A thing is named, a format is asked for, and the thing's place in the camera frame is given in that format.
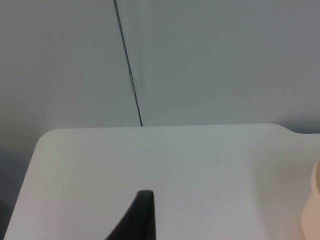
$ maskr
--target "table surface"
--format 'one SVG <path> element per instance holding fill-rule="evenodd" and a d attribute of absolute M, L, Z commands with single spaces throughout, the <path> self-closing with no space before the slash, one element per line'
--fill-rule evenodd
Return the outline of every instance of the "table surface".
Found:
<path fill-rule="evenodd" d="M 300 240 L 319 156 L 319 134 L 275 124 L 53 130 L 5 240 L 103 240 L 143 189 L 158 240 Z"/>

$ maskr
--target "black object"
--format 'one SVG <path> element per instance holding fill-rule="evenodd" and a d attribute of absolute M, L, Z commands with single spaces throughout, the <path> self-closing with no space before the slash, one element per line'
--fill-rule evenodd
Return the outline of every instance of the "black object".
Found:
<path fill-rule="evenodd" d="M 131 206 L 106 240 L 156 240 L 153 191 L 137 192 Z"/>

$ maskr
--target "white wall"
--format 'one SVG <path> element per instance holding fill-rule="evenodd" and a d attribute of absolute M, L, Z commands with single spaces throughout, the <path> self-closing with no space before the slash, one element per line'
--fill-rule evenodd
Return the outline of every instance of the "white wall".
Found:
<path fill-rule="evenodd" d="M 320 1 L 118 0 L 142 122 L 320 131 Z"/>
<path fill-rule="evenodd" d="M 0 171 L 17 189 L 48 130 L 139 126 L 113 1 L 1 0 L 0 111 Z"/>

